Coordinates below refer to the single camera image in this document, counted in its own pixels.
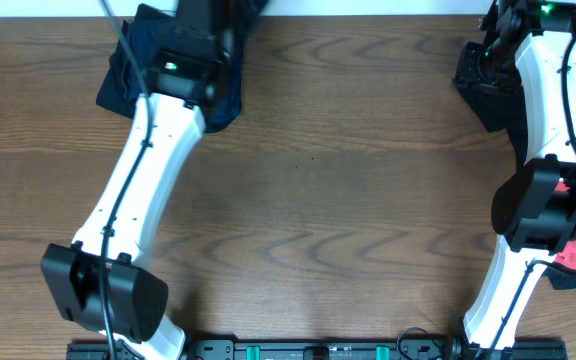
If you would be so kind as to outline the navy blue denim shorts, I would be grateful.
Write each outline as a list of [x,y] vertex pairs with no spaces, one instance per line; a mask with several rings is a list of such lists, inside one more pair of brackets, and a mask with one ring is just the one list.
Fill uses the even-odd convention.
[[238,32],[248,32],[257,23],[269,0],[227,0],[229,26]]

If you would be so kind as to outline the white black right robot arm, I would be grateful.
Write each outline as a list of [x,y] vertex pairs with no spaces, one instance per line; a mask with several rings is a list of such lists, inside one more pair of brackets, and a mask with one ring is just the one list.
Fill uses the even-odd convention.
[[560,340],[515,333],[546,270],[576,241],[576,4],[496,0],[484,40],[462,50],[454,85],[489,131],[523,129],[515,173],[496,191],[495,253],[444,359],[563,359]]

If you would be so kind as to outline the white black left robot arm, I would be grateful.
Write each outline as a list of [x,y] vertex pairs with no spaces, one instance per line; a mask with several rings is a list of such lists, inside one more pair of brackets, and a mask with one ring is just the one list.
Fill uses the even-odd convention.
[[60,315],[106,336],[102,359],[179,359],[186,335],[166,314],[169,289],[149,268],[156,231],[205,115],[228,89],[232,56],[161,51],[148,71],[125,147],[70,246],[40,268]]

